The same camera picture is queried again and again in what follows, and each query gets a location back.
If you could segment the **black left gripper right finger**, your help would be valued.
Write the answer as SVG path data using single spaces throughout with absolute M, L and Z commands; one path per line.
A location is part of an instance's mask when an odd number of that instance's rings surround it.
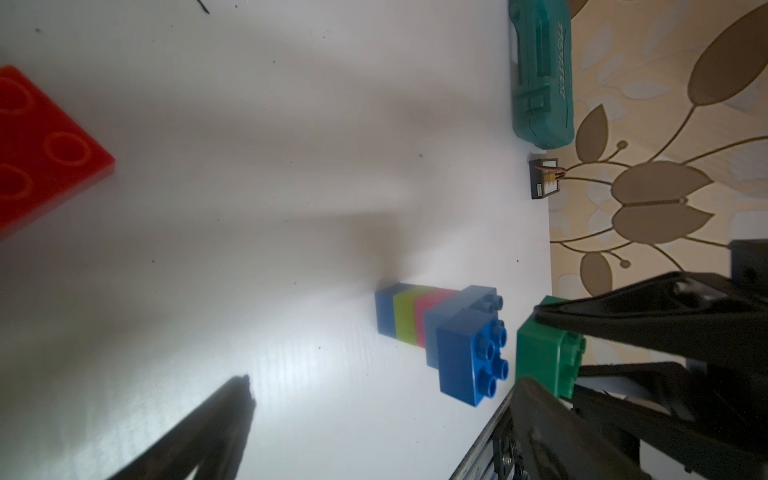
M 650 477 L 532 378 L 516 382 L 511 413 L 523 469 L 531 479 Z

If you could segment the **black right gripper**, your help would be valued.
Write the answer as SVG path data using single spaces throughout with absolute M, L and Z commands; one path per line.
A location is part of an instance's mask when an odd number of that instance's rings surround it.
M 534 310 L 561 330 L 692 360 L 729 360 L 722 397 L 741 424 L 732 443 L 693 422 L 576 386 L 572 403 L 707 479 L 767 477 L 767 241 L 733 240 L 728 278 L 670 272 Z

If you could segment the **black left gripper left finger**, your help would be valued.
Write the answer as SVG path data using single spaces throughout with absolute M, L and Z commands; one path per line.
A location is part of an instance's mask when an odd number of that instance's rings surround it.
M 225 382 L 114 479 L 234 479 L 256 400 L 247 375 Z

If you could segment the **dark green lego brick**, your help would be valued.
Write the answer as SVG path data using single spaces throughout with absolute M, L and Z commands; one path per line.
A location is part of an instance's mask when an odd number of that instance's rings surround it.
M 532 314 L 517 330 L 514 384 L 531 378 L 570 401 L 586 345 L 584 335 L 540 324 Z

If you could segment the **dark blue lego brick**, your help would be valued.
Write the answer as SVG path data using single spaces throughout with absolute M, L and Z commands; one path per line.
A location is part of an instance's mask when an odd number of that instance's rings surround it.
M 493 398 L 497 383 L 510 374 L 501 352 L 505 323 L 496 314 L 463 309 L 437 329 L 439 386 L 442 393 L 478 406 Z
M 375 293 L 376 318 L 378 333 L 397 338 L 393 299 L 396 294 L 413 288 L 412 284 L 397 283 Z

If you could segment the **lime green lego brick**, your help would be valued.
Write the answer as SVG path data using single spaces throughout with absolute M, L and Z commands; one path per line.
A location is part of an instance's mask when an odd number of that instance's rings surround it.
M 396 338 L 404 343 L 417 345 L 414 302 L 431 293 L 434 287 L 402 284 L 403 289 L 393 296 Z

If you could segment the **red lego brick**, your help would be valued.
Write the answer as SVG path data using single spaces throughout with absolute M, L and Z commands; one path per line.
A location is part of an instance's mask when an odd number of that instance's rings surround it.
M 19 69 L 1 68 L 1 237 L 114 172 L 115 159 Z

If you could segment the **light blue lego brick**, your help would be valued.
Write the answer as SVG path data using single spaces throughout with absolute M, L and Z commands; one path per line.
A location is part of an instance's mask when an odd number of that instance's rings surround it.
M 426 363 L 438 369 L 437 329 L 464 309 L 496 314 L 504 300 L 494 287 L 470 285 L 428 308 L 424 314 Z

